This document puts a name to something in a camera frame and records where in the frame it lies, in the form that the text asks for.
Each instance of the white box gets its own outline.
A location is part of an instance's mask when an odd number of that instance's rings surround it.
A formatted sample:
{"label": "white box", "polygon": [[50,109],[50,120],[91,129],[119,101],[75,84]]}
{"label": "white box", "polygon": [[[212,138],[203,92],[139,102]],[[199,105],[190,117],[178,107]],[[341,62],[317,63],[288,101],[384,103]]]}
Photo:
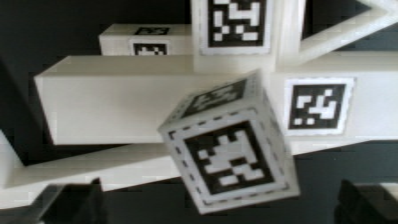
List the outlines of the white box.
{"label": "white box", "polygon": [[292,150],[260,71],[192,93],[160,127],[199,212],[299,195]]}
{"label": "white box", "polygon": [[190,29],[185,24],[114,24],[100,35],[103,55],[190,55]]}

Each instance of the dark background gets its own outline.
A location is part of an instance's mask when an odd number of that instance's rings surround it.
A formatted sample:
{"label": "dark background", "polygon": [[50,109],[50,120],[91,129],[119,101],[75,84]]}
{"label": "dark background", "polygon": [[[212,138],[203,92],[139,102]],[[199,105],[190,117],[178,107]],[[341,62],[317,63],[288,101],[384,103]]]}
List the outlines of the dark background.
{"label": "dark background", "polygon": [[[313,0],[304,37],[368,8],[354,0]],[[116,145],[54,146],[32,77],[68,55],[100,55],[112,23],[190,23],[189,0],[2,0],[0,129],[25,165]],[[397,50],[398,26],[343,50]],[[340,181],[397,181],[398,142],[370,142],[297,156],[302,196],[201,216],[182,180],[107,192],[110,223],[333,223]],[[0,212],[0,223],[25,208]]]}

